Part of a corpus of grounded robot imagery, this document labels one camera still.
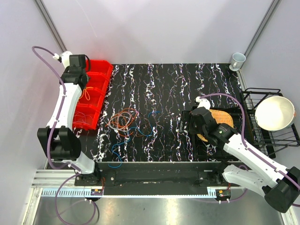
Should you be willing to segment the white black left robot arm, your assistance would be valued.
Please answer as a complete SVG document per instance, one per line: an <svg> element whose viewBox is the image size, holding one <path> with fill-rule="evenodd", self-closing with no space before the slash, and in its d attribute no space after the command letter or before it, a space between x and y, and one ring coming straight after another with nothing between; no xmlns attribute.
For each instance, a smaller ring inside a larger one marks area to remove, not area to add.
<svg viewBox="0 0 300 225"><path fill-rule="evenodd" d="M37 137L53 169L59 169L54 163L72 167L95 186L101 181L101 174L96 171L95 162L82 152L81 142L73 133L75 109L89 80L86 73L89 58L70 51L53 53L52 57L62 63L65 70L62 75L55 72L60 85L59 96L49 122L45 128L38 129Z"/></svg>

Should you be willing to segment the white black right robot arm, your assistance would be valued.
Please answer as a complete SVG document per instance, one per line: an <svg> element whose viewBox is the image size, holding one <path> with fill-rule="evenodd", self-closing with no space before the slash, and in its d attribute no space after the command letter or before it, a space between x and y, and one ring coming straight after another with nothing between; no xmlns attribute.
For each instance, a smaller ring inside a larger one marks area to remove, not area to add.
<svg viewBox="0 0 300 225"><path fill-rule="evenodd" d="M189 113L188 131L202 135L209 144L223 149L251 169L247 171L228 165L213 173L214 183L223 186L228 182L249 189L281 213L295 207L295 200L300 195L300 170L279 164L248 143L244 133L226 123L217 123L207 96L197 97L195 101L198 106Z"/></svg>

